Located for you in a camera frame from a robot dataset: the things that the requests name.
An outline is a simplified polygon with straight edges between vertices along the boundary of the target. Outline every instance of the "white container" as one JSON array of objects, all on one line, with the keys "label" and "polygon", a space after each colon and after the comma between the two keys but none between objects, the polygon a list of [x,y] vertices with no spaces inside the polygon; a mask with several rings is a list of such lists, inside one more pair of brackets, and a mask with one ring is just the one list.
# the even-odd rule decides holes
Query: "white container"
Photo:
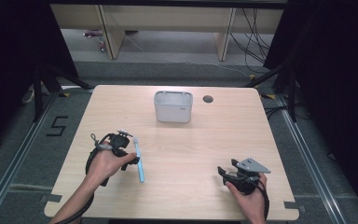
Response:
[{"label": "white container", "polygon": [[154,97],[157,120],[183,122],[191,120],[193,94],[187,91],[157,91]]}]

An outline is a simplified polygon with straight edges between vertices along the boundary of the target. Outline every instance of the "gray carpet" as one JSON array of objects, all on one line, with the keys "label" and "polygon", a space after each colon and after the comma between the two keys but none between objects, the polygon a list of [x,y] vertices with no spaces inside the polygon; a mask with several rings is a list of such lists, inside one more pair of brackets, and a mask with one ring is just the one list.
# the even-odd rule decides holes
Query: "gray carpet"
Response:
[{"label": "gray carpet", "polygon": [[[131,85],[183,85],[183,86],[219,86],[240,87],[249,83],[249,75],[261,74],[251,71],[246,66],[199,65],[189,63],[76,63],[80,78],[91,85],[131,84]],[[266,72],[262,67],[251,67],[252,70]],[[62,85],[73,85],[59,78]],[[257,89],[262,94],[270,94],[273,78]],[[71,145],[91,93],[73,91],[68,97],[58,97],[48,112],[40,132],[37,135],[26,160],[24,161],[9,193],[0,207],[0,223],[47,223],[44,215],[46,203],[43,196],[50,193],[62,167],[67,150]],[[261,99],[264,107],[275,107],[274,99]],[[358,223],[358,199],[351,186],[341,173],[336,163],[326,157],[328,148],[319,135],[311,119],[306,119],[307,111],[298,107],[297,125],[305,137],[318,166],[323,171],[328,186],[337,197],[344,217],[349,223]],[[59,133],[51,128],[57,116],[56,125],[65,126],[61,136],[48,136]],[[21,145],[34,118],[34,104],[21,107],[13,115],[1,136],[0,145],[0,178],[11,159]],[[298,152],[296,143],[283,119],[281,112],[269,119],[280,151],[283,166],[290,185],[300,206],[300,218],[293,223],[331,223],[324,204],[313,185],[305,163]],[[83,223],[108,223],[107,219],[84,218]]]}]

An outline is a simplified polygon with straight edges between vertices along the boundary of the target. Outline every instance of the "light wood table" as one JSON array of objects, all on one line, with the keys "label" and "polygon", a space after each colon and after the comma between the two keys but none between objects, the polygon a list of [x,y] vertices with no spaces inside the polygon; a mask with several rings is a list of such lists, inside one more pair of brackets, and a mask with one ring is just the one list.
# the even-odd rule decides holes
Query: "light wood table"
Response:
[{"label": "light wood table", "polygon": [[[157,121],[156,91],[191,92],[191,121]],[[213,102],[203,102],[205,95]],[[268,219],[298,218],[298,210],[283,203],[295,199],[256,90],[161,86],[95,88],[52,191],[62,199],[47,203],[47,216],[54,216],[83,180],[94,148],[90,134],[101,139],[119,129],[138,138],[145,182],[140,183],[135,165],[118,171],[97,189],[85,217],[242,220],[217,166],[236,171],[231,159],[251,157],[271,170]],[[125,150],[135,150],[132,139]]]}]

